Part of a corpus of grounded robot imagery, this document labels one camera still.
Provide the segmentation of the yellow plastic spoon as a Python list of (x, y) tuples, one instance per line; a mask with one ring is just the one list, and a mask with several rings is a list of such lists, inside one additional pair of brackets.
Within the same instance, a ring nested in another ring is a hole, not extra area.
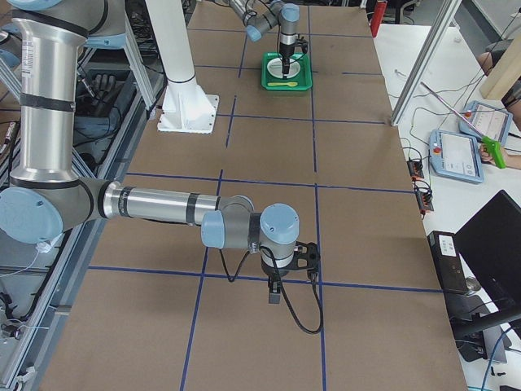
[(275, 87), (275, 86), (286, 86), (290, 88), (297, 87), (299, 85), (296, 81), (290, 81), (290, 82), (269, 82), (267, 86)]

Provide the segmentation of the white round plate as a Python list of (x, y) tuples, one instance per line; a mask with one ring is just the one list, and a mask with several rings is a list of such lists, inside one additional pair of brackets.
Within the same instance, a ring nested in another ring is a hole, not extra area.
[(273, 58), (266, 64), (266, 70), (271, 77), (276, 79), (290, 79), (299, 75), (301, 66), (299, 62), (291, 61), (287, 72), (284, 73), (282, 60), (280, 58)]

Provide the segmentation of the green plastic tray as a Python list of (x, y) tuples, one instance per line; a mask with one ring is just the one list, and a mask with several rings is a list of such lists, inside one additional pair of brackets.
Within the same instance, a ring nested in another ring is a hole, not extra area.
[[(266, 64), (268, 63), (269, 60), (271, 60), (273, 58), (280, 58), (279, 53), (265, 52), (263, 54), (260, 83), (266, 90), (306, 91), (312, 87), (313, 75), (312, 75), (312, 70), (310, 69), (310, 62), (309, 62), (308, 55), (304, 55), (302, 53), (296, 53), (291, 57), (290, 61), (299, 62), (300, 66), (301, 66), (301, 70), (297, 77), (293, 77), (290, 79), (276, 79), (274, 77), (271, 77), (268, 74), (268, 72), (266, 70)], [(290, 81), (296, 81), (299, 83), (299, 85), (294, 88), (290, 88), (290, 87), (286, 87), (286, 86), (275, 86), (275, 87), (267, 86), (267, 84), (269, 82), (290, 82)]]

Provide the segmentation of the long blue tape strip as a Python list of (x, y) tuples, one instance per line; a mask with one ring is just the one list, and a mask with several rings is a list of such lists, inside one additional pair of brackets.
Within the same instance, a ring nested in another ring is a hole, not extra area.
[[(311, 6), (307, 6), (307, 26), (308, 26), (308, 37), (309, 37), (309, 62), (310, 69), (313, 72), (313, 47), (312, 47), (312, 29), (311, 29)], [(317, 246), (319, 253), (321, 254), (321, 265), (318, 272), (318, 293), (319, 298), (321, 299), (322, 308), (325, 310), (324, 306), (324, 298), (323, 298), (323, 284), (322, 284), (322, 267), (323, 267), (323, 256), (322, 256), (322, 248), (321, 248), (321, 231), (320, 231), (320, 210), (319, 210), (319, 194), (318, 194), (318, 184), (317, 184), (317, 133), (316, 133), (316, 120), (315, 120), (315, 104), (314, 104), (314, 86), (315, 82), (313, 81), (313, 85), (310, 90), (310, 102), (311, 102), (311, 120), (312, 120), (312, 144), (313, 144), (313, 174), (314, 174), (314, 202), (315, 202), (315, 223), (316, 223), (316, 236), (317, 236)], [(322, 363), (322, 390), (327, 390), (327, 374), (326, 374), (326, 336), (325, 336), (325, 312), (324, 312), (324, 325), (322, 331), (320, 333), (320, 341), (321, 341), (321, 363)]]
[[(232, 48), (231, 37), (223, 38), (224, 43), (215, 44), (218, 54), (230, 57), (233, 53), (240, 54), (238, 76), (231, 77), (235, 81), (242, 80), (240, 77), (244, 72), (241, 67), (248, 45), (244, 33), (240, 36), (241, 50)], [(228, 120), (224, 152), (232, 151), (234, 125), (240, 125), (234, 116), (237, 102), (235, 93), (230, 114), (219, 116)], [(218, 214), (211, 212), (210, 217), (205, 217), (210, 222), (203, 224), (204, 238), (211, 239), (210, 244), (217, 244), (217, 239), (224, 240), (225, 237), (221, 233), (228, 220), (225, 211), (220, 212), (222, 224), (217, 225)], [(246, 326), (252, 325), (252, 321), (247, 320), (247, 315), (252, 313), (248, 309), (247, 299), (251, 299), (251, 294), (247, 288), (253, 288), (255, 293), (259, 281), (238, 279), (234, 284), (229, 283), (225, 271), (219, 266), (220, 261), (217, 261), (218, 251), (208, 248), (205, 252), (179, 390), (240, 390), (240, 386), (246, 387), (246, 375), (239, 373), (247, 367), (247, 359), (240, 355), (246, 352), (246, 348), (239, 348), (237, 344), (246, 341)]]

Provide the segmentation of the red cylinder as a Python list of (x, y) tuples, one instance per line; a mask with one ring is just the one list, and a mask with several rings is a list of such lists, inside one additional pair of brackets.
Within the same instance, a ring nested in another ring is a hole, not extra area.
[(387, 0), (377, 0), (374, 5), (374, 12), (370, 20), (370, 31), (372, 37), (377, 37), (379, 27), (382, 23), (383, 16), (387, 9)]

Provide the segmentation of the black orange adapter box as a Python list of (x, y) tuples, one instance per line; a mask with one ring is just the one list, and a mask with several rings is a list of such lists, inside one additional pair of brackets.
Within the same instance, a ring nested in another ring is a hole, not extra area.
[(407, 167), (408, 167), (409, 175), (413, 180), (424, 179), (424, 174), (423, 174), (423, 170), (422, 170), (423, 164), (422, 164), (421, 160), (408, 159)]

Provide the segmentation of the black computer box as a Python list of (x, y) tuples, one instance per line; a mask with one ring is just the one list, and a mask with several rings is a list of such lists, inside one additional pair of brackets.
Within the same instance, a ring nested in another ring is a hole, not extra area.
[(475, 277), (464, 275), (454, 233), (432, 231), (427, 240), (437, 278), (444, 293), (470, 296), (482, 288)]

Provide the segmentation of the black robot hand model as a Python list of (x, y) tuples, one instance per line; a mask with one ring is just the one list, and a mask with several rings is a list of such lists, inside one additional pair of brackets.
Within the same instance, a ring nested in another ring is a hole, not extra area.
[(92, 117), (109, 117), (113, 112), (119, 112), (116, 106), (119, 92), (115, 75), (96, 74), (83, 98), (84, 113)]

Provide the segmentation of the crossing blue tape strip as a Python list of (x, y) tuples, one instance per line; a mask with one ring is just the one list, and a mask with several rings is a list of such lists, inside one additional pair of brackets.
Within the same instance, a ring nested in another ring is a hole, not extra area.
[[(194, 277), (205, 279), (226, 279), (225, 275), (212, 274), (212, 273), (195, 273), (187, 271), (175, 271), (175, 270), (152, 270), (143, 268), (127, 268), (127, 267), (115, 267), (115, 266), (88, 266), (88, 270), (98, 271), (113, 271), (113, 272), (124, 272), (124, 273), (137, 273), (146, 275), (172, 275), (172, 276), (183, 276), (183, 277)], [(239, 276), (238, 280), (242, 281), (257, 281), (267, 282), (268, 279), (257, 276)], [(293, 284), (311, 284), (309, 281), (299, 279), (284, 279), (284, 282)], [(387, 285), (375, 285), (375, 284), (358, 284), (358, 283), (336, 283), (328, 281), (319, 281), (319, 284), (326, 287), (337, 287), (337, 288), (364, 288), (373, 290), (384, 290), (384, 291), (397, 291), (397, 292), (422, 292), (422, 293), (444, 293), (440, 288), (408, 288), (408, 287), (393, 287)]]

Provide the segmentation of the near blue teach pendant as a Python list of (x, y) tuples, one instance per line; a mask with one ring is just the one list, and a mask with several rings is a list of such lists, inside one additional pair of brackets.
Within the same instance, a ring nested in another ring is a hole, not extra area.
[(431, 167), (441, 177), (475, 184), (484, 181), (479, 145), (470, 135), (433, 130), (429, 155)]

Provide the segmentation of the blue teach pendant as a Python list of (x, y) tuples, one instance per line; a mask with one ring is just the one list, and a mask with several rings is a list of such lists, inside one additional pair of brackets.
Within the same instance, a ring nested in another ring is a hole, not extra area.
[(485, 136), (499, 142), (502, 146), (512, 124), (513, 115), (504, 108), (495, 108), (487, 103), (471, 101), (462, 115)]
[(479, 145), (470, 135), (433, 130), (429, 155), (431, 167), (441, 177), (475, 184), (484, 181)]

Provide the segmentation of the far blue teach pendant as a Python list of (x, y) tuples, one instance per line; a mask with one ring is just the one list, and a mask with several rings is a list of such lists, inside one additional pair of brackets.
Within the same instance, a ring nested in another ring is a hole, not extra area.
[(504, 108), (495, 108), (487, 103), (471, 101), (462, 115), (485, 136), (499, 142), (502, 146), (512, 124), (513, 115)]

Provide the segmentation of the black laptop monitor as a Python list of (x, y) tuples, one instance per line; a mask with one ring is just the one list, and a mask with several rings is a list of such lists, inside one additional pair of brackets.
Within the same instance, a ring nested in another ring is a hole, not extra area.
[(499, 310), (455, 323), (456, 338), (503, 323), (520, 325), (520, 206), (500, 190), (455, 235), (457, 250)]

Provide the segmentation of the white pedestal column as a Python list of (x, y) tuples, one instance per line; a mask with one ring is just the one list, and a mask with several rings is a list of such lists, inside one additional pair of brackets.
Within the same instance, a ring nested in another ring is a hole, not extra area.
[(219, 97), (206, 94), (197, 82), (182, 3), (149, 0), (146, 5), (168, 81), (158, 130), (212, 133)]

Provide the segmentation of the aluminium frame post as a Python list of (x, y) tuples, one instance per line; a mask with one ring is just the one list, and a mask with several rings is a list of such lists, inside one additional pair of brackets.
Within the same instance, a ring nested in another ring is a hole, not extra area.
[(424, 73), (427, 70), (441, 40), (448, 27), (450, 26), (453, 17), (455, 16), (462, 0), (445, 0), (442, 3), (440, 11), (438, 12), (433, 25), (431, 26), (426, 40), (419, 51), (418, 57), (414, 62), (411, 72), (406, 80), (404, 88), (397, 100), (396, 106), (393, 110), (390, 122), (391, 125), (398, 125), (405, 115), (407, 107), (414, 95), (419, 82), (422, 80)]

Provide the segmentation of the green handled grabber tool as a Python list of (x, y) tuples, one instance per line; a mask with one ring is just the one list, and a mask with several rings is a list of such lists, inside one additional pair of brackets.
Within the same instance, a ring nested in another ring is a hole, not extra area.
[(506, 163), (503, 158), (501, 152), (501, 145), (498, 141), (493, 140), (487, 135), (481, 133), (471, 122), (469, 122), (465, 116), (463, 116), (458, 110), (453, 108), (449, 103), (447, 103), (440, 95), (438, 95), (433, 89), (431, 89), (427, 84), (423, 81), (420, 82), (420, 85), (424, 87), (430, 94), (435, 96), (448, 110), (450, 110), (453, 114), (455, 114), (459, 119), (461, 119), (470, 129), (472, 129), (476, 134), (481, 138), (482, 143), (485, 144), (489, 155), (493, 158), (495, 166), (499, 169), (505, 169)]

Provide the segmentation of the aluminium table frame rail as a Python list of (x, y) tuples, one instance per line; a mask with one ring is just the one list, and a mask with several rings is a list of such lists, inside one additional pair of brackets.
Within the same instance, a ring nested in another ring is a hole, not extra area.
[[(103, 163), (91, 170), (80, 152), (74, 152), (73, 169), (90, 178), (123, 180), (149, 114), (141, 95), (135, 94), (116, 133), (83, 146), (100, 153)], [(38, 387), (105, 224), (94, 220), (77, 226), (46, 253), (38, 252), (34, 244), (1, 235), (1, 291), (10, 297), (1, 308), (13, 310), (1, 322), (20, 334), (1, 332), (3, 390)]]

